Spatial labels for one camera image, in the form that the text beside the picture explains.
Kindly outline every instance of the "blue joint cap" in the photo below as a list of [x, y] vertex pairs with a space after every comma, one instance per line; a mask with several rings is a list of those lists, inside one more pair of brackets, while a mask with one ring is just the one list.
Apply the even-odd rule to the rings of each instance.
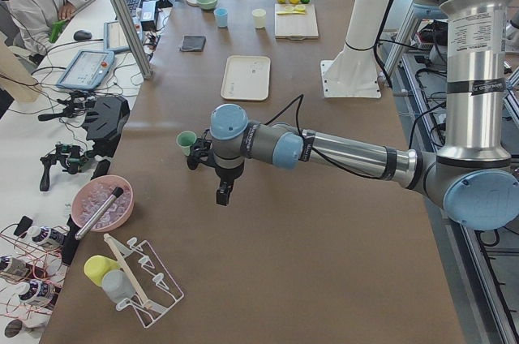
[[447, 15], [438, 6], [413, 3], [413, 13], [418, 19], [446, 19]]
[[302, 138], [287, 131], [277, 141], [272, 155], [272, 164], [278, 168], [292, 170], [298, 164], [302, 152]]
[[444, 209], [454, 221], [475, 230], [505, 226], [519, 214], [519, 182], [502, 170], [479, 170], [447, 190]]
[[218, 106], [211, 114], [211, 136], [217, 140], [232, 140], [245, 131], [249, 118], [238, 105]]

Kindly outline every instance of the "green bowl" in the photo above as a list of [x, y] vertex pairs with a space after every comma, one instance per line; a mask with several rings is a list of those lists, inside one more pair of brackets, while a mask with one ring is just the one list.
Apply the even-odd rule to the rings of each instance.
[[196, 0], [200, 9], [212, 10], [217, 6], [218, 0]]

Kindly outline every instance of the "table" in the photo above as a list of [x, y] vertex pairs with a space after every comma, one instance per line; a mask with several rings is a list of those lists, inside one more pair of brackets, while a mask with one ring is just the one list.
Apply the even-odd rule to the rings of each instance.
[[[38, 226], [65, 226], [71, 213], [70, 204], [77, 191], [92, 177], [97, 162], [90, 161], [83, 168], [83, 172], [76, 175], [69, 175], [62, 172], [62, 167], [58, 164], [50, 170], [50, 190], [47, 192], [39, 191], [39, 183], [43, 174], [43, 166], [40, 157], [54, 149], [54, 145], [60, 141], [64, 144], [78, 144], [85, 149], [87, 146], [87, 132], [80, 127], [84, 121], [84, 116], [65, 121], [70, 123], [69, 129], [57, 119], [48, 122], [39, 122], [38, 114], [57, 113], [62, 111], [62, 105], [49, 98], [67, 99], [66, 91], [58, 92], [54, 84], [59, 79], [63, 70], [43, 69], [44, 67], [66, 67], [76, 53], [81, 49], [103, 48], [102, 41], [87, 41], [76, 43], [73, 41], [75, 31], [86, 29], [92, 33], [93, 40], [103, 38], [103, 23], [114, 20], [114, 10], [109, 0], [96, 0], [90, 6], [77, 13], [74, 19], [67, 25], [63, 34], [59, 37], [55, 45], [60, 45], [49, 52], [34, 77], [45, 83], [43, 91], [46, 95], [40, 95], [33, 103], [14, 102], [10, 109], [21, 113], [17, 114], [8, 111], [0, 120], [0, 136], [2, 137], [2, 151], [0, 156], [0, 167], [2, 168], [3, 178], [0, 178], [0, 201], [2, 202], [2, 220], [0, 229], [13, 223], [18, 223], [22, 216], [30, 217]], [[116, 76], [112, 76], [115, 67], [118, 68]], [[113, 82], [117, 77], [120, 87], [114, 86]], [[143, 81], [139, 73], [139, 68], [135, 64], [130, 53], [116, 55], [114, 68], [108, 74], [110, 83], [103, 83], [97, 88], [97, 95], [113, 92], [123, 93], [127, 98], [129, 106], [132, 107], [139, 87]], [[88, 149], [92, 148], [92, 141], [88, 142]], [[12, 236], [14, 227], [6, 230], [4, 234]], [[0, 241], [0, 252], [2, 255], [19, 255], [19, 249], [13, 248], [5, 239]], [[53, 273], [59, 266], [59, 260], [54, 265]], [[56, 282], [60, 282], [66, 268], [58, 270], [53, 277]], [[0, 304], [9, 302], [12, 296], [13, 286], [1, 285]], [[17, 311], [12, 312], [13, 316], [19, 316]], [[37, 325], [45, 320], [46, 316], [33, 313], [29, 325]], [[0, 323], [5, 326], [11, 319], [0, 317]], [[12, 339], [14, 342], [25, 342], [24, 336]]]
[[[111, 234], [147, 239], [186, 297], [150, 329], [116, 312], [83, 275], [87, 258], [110, 256], [89, 234], [41, 342], [464, 342], [421, 196], [318, 164], [247, 161], [221, 207], [214, 171], [188, 170], [174, 144], [208, 126], [225, 103], [225, 61], [241, 54], [272, 60], [268, 99], [239, 102], [250, 118], [266, 121], [304, 93], [304, 127], [405, 148], [389, 90], [379, 100], [323, 97], [320, 60], [342, 49], [354, 0], [312, 0], [320, 38], [297, 42], [274, 38], [274, 0], [219, 0], [228, 29], [179, 1], [110, 171], [135, 189], [132, 216]], [[266, 29], [253, 27], [256, 7]], [[188, 34], [207, 37], [203, 52], [178, 51]], [[282, 120], [294, 123], [294, 111]]]

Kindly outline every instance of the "green cup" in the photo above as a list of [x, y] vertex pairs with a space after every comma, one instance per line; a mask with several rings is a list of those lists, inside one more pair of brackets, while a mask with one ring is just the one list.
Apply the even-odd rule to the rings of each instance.
[[191, 146], [196, 141], [196, 133], [193, 131], [183, 131], [177, 135], [177, 145], [180, 147], [184, 155], [189, 156]]

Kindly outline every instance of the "white table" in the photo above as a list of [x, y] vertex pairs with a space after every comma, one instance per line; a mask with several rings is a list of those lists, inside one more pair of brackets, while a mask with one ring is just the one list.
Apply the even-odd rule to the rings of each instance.
[[[163, 26], [169, 10], [161, 12], [161, 18], [157, 27]], [[55, 45], [64, 45], [74, 42], [73, 35], [77, 30], [84, 29], [92, 33], [92, 39], [102, 39], [104, 33], [104, 22], [114, 20], [115, 14], [109, 0], [96, 0], [89, 7], [80, 11], [65, 28]], [[81, 49], [102, 50], [102, 41], [74, 43], [64, 45], [49, 52], [39, 68], [42, 67], [66, 67], [76, 53]], [[114, 68], [117, 69], [116, 76], [113, 76]], [[34, 77], [43, 82], [43, 91], [52, 99], [67, 99], [67, 93], [59, 90], [54, 85], [58, 81], [62, 69], [41, 70], [35, 73]], [[143, 83], [142, 75], [135, 64], [131, 53], [116, 54], [115, 62], [106, 76], [103, 83], [96, 89], [98, 93], [115, 93], [123, 95], [129, 103], [130, 108], [135, 103], [135, 98], [139, 92], [140, 85]], [[18, 223], [22, 216], [30, 217], [38, 226], [65, 226], [71, 213], [71, 202], [75, 193], [92, 177], [97, 161], [90, 161], [83, 172], [70, 175], [62, 172], [59, 163], [51, 167], [50, 170], [50, 189], [47, 192], [39, 191], [41, 176], [43, 175], [43, 165], [40, 157], [43, 157], [54, 150], [57, 142], [64, 144], [79, 144], [83, 149], [88, 145], [92, 148], [93, 142], [86, 141], [87, 132], [80, 127], [84, 120], [83, 116], [64, 120], [71, 124], [71, 130], [66, 129], [63, 123], [53, 119], [47, 122], [39, 122], [38, 114], [61, 112], [62, 105], [52, 102], [54, 111], [46, 110], [51, 106], [51, 102], [41, 94], [33, 103], [14, 102], [10, 110], [0, 119], [0, 201], [2, 202], [2, 216], [0, 217], [0, 229], [10, 224]], [[5, 234], [12, 236], [14, 227], [10, 228]], [[14, 248], [5, 240], [0, 241], [0, 255], [18, 255]], [[0, 302], [6, 302], [12, 294], [12, 285], [0, 280], [0, 289], [6, 287], [0, 293]], [[45, 321], [47, 316], [33, 316], [28, 320], [28, 325], [37, 325]], [[3, 329], [9, 322], [9, 318], [0, 316], [0, 329]], [[20, 334], [11, 338], [11, 343], [38, 342], [39, 338], [31, 338], [27, 334]]]

